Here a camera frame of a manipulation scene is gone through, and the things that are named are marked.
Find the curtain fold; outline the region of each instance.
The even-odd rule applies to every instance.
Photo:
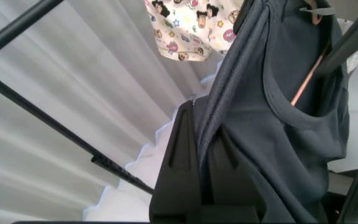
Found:
[[[0,29],[36,0],[0,0]],[[216,69],[163,58],[143,1],[67,0],[0,51],[0,80],[124,166]],[[0,223],[81,220],[119,179],[0,95]]]

